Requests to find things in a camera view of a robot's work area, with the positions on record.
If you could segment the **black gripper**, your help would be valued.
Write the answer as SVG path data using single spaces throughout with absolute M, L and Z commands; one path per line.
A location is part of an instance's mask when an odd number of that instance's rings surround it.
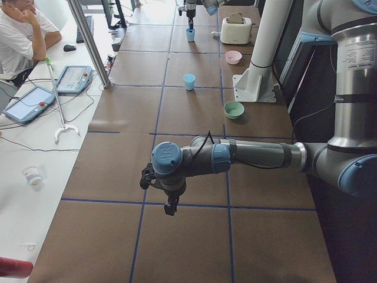
M 168 196 L 167 202 L 164 204 L 164 211 L 166 215 L 174 216 L 177 212 L 177 205 L 179 197 L 186 191 L 186 180 L 177 179 L 173 183 L 163 182 L 163 190 Z
M 188 17 L 188 28 L 189 30 L 193 30 L 194 29 L 193 18 L 196 16 L 196 3 L 195 2 L 186 3 L 186 15 Z

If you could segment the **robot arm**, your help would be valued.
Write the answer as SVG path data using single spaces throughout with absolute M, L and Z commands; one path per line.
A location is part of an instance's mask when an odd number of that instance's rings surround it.
M 307 172 L 360 198 L 376 196 L 376 2 L 305 1 L 302 42 L 338 46 L 335 128 L 326 143 L 264 143 L 195 137 L 158 144 L 140 187 L 163 190 L 174 215 L 186 178 L 226 172 L 233 163 Z
M 181 11 L 186 13 L 186 16 L 188 18 L 189 30 L 193 30 L 194 28 L 194 17 L 196 16 L 197 3 L 198 3 L 197 0 L 184 1 L 183 7 L 180 9 L 180 14 L 181 14 Z M 226 3 L 228 3 L 227 0 L 203 0 L 201 1 L 202 6 L 205 7 L 209 15 L 214 15 L 217 12 L 218 8 Z

